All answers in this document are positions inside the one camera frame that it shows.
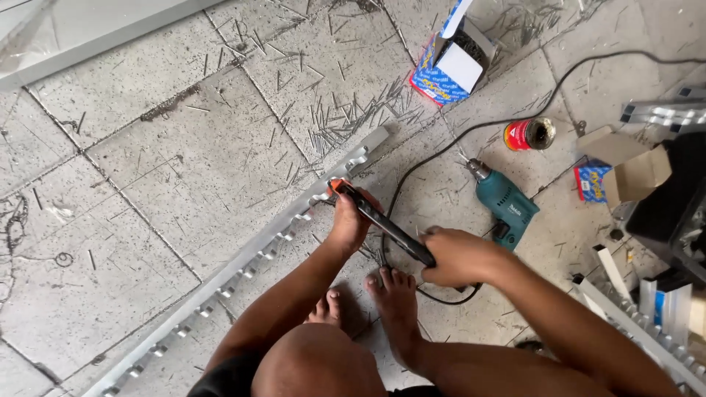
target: black handle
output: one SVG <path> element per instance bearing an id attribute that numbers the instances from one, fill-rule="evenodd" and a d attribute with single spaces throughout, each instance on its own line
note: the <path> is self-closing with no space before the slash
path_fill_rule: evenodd
<path id="1" fill-rule="evenodd" d="M 431 255 L 429 249 L 412 238 L 412 236 L 405 233 L 404 230 L 400 229 L 399 226 L 393 223 L 390 218 L 386 217 L 382 212 L 378 211 L 363 194 L 348 184 L 339 185 L 337 192 L 345 193 L 353 199 L 358 211 L 375 226 L 381 228 L 384 233 L 390 236 L 390 238 L 412 258 L 422 262 L 427 267 L 436 267 L 436 260 L 433 255 Z"/>

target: leg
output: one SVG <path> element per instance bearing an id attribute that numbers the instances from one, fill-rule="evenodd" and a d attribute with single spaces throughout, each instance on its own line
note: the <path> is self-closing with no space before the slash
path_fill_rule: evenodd
<path id="1" fill-rule="evenodd" d="M 504 346 L 433 343 L 417 325 L 416 281 L 380 269 L 383 287 L 368 276 L 365 288 L 380 312 L 395 359 L 447 396 L 608 396 L 589 377 L 531 352 Z"/>
<path id="2" fill-rule="evenodd" d="M 339 296 L 329 290 L 304 324 L 274 344 L 255 373 L 253 396 L 387 396 L 375 357 L 340 329 Z"/>

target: power cord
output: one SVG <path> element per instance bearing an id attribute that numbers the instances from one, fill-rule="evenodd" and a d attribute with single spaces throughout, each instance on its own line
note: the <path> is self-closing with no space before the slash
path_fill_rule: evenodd
<path id="1" fill-rule="evenodd" d="M 626 50 L 626 51 L 617 51 L 617 52 L 612 52 L 612 53 L 610 53 L 610 54 L 596 55 L 596 56 L 594 56 L 594 57 L 587 57 L 587 58 L 584 58 L 584 59 L 582 59 L 581 61 L 579 61 L 576 65 L 572 66 L 571 69 L 569 69 L 568 71 L 566 71 L 566 73 L 564 73 L 563 76 L 561 76 L 561 78 L 559 79 L 559 81 L 556 83 L 556 86 L 554 87 L 554 90 L 552 91 L 551 96 L 549 96 L 549 100 L 546 101 L 546 104 L 544 105 L 544 107 L 541 108 L 536 114 L 534 114 L 534 115 L 532 115 L 532 116 L 522 117 L 522 118 L 520 118 L 520 119 L 498 120 L 498 121 L 496 121 L 496 122 L 485 122 L 485 123 L 476 124 L 476 125 L 474 125 L 474 126 L 472 126 L 472 127 L 469 127 L 469 128 L 466 129 L 465 131 L 463 131 L 461 134 L 459 134 L 459 136 L 458 136 L 456 139 L 454 139 L 451 143 L 449 143 L 446 147 L 444 147 L 444 148 L 441 149 L 440 151 L 434 153 L 433 155 L 431 155 L 431 156 L 427 157 L 426 159 L 424 159 L 424 160 L 418 162 L 417 164 L 413 165 L 412 168 L 410 168 L 410 169 L 402 176 L 402 179 L 400 179 L 400 182 L 397 183 L 397 188 L 395 189 L 395 193 L 393 194 L 393 199 L 392 199 L 392 201 L 390 202 L 390 207 L 389 207 L 389 209 L 388 209 L 387 217 L 389 218 L 389 217 L 392 215 L 393 209 L 394 209 L 394 207 L 395 207 L 395 203 L 397 202 L 397 197 L 400 195 L 400 191 L 402 190 L 402 185 L 405 183 L 405 180 L 407 180 L 407 177 L 408 177 L 411 173 L 413 173 L 417 168 L 421 167 L 422 165 L 425 165 L 426 163 L 428 163 L 428 162 L 432 161 L 433 159 L 437 158 L 438 156 L 444 154 L 447 150 L 451 149 L 458 141 L 461 140 L 461 138 L 463 138 L 464 136 L 466 136 L 466 134 L 468 134 L 469 132 L 471 132 L 471 131 L 473 131 L 473 130 L 475 130 L 475 129 L 483 128 L 483 127 L 486 127 L 486 126 L 492 126 L 492 125 L 494 125 L 494 124 L 509 124 L 509 123 L 511 123 L 511 122 L 516 122 L 516 121 L 525 120 L 525 119 L 533 119 L 533 118 L 535 118 L 535 117 L 540 116 L 542 113 L 544 113 L 544 111 L 546 111 L 546 109 L 549 107 L 549 105 L 551 105 L 551 103 L 554 101 L 554 98 L 556 97 L 556 93 L 559 91 L 559 88 L 560 88 L 561 85 L 564 83 L 564 80 L 566 80 L 566 78 L 569 77 L 569 75 L 570 75 L 571 73 L 573 73 L 574 70 L 576 70 L 579 66 L 585 64 L 586 62 L 599 61 L 599 60 L 601 60 L 601 59 L 608 59 L 608 58 L 613 58 L 613 57 L 619 57 L 619 56 L 621 56 L 621 55 L 642 55 L 642 56 L 644 56 L 644 57 L 647 57 L 647 58 L 650 59 L 651 61 L 653 61 L 653 62 L 655 62 L 655 63 L 657 63 L 657 64 L 662 64 L 662 65 L 706 64 L 706 59 L 699 59 L 699 58 L 664 60 L 664 59 L 660 59 L 659 57 L 657 57 L 656 55 L 654 55 L 654 54 L 651 53 L 651 52 L 642 51 L 642 50 L 640 50 L 640 49 L 629 49 L 629 50 Z M 387 258 L 385 257 L 385 234 L 384 234 L 384 233 L 383 233 L 383 235 L 382 235 L 381 238 L 380 238 L 380 252 L 381 252 L 381 260 L 382 260 L 382 262 L 383 262 L 383 265 L 384 265 L 384 266 L 387 266 L 387 265 L 388 265 L 388 260 L 387 260 Z M 469 300 L 471 300 L 471 299 L 476 295 L 476 293 L 478 292 L 478 290 L 480 289 L 481 286 L 482 286 L 482 284 L 478 284 L 478 285 L 475 287 L 475 289 L 473 289 L 473 292 L 471 292 L 471 295 L 468 295 L 466 298 L 464 298 L 464 299 L 462 299 L 462 300 L 460 300 L 460 301 L 457 301 L 457 302 L 447 302 L 447 301 L 445 301 L 445 300 L 440 300 L 440 299 L 438 299 L 437 297 L 431 296 L 429 293 L 423 291 L 423 290 L 422 290 L 421 288 L 419 288 L 419 287 L 417 287 L 417 291 L 418 291 L 420 294 L 424 295 L 425 297 L 428 297 L 429 299 L 434 300 L 434 301 L 436 301 L 436 302 L 439 302 L 439 303 L 442 303 L 442 304 L 448 304 L 448 305 L 451 305 L 451 306 L 455 306 L 455 305 L 459 305 L 459 304 L 464 304 L 464 303 L 468 302 Z"/>

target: teal power drill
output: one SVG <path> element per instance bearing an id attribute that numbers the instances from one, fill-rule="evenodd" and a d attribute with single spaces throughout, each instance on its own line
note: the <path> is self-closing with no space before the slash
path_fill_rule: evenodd
<path id="1" fill-rule="evenodd" d="M 539 207 L 532 203 L 502 173 L 491 170 L 484 162 L 472 158 L 466 168 L 478 181 L 476 196 L 497 218 L 493 241 L 512 252 Z"/>

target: bare foot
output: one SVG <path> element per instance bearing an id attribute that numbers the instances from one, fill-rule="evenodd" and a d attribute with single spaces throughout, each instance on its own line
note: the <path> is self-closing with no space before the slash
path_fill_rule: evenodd
<path id="1" fill-rule="evenodd" d="M 325 297 L 318 300 L 304 323 L 324 323 L 341 328 L 340 296 L 335 288 L 331 288 Z"/>
<path id="2" fill-rule="evenodd" d="M 417 282 L 413 275 L 393 269 L 380 268 L 383 287 L 374 275 L 365 277 L 364 288 L 375 301 L 380 312 L 385 334 L 397 362 L 409 369 L 414 349 L 424 339 L 417 325 Z"/>

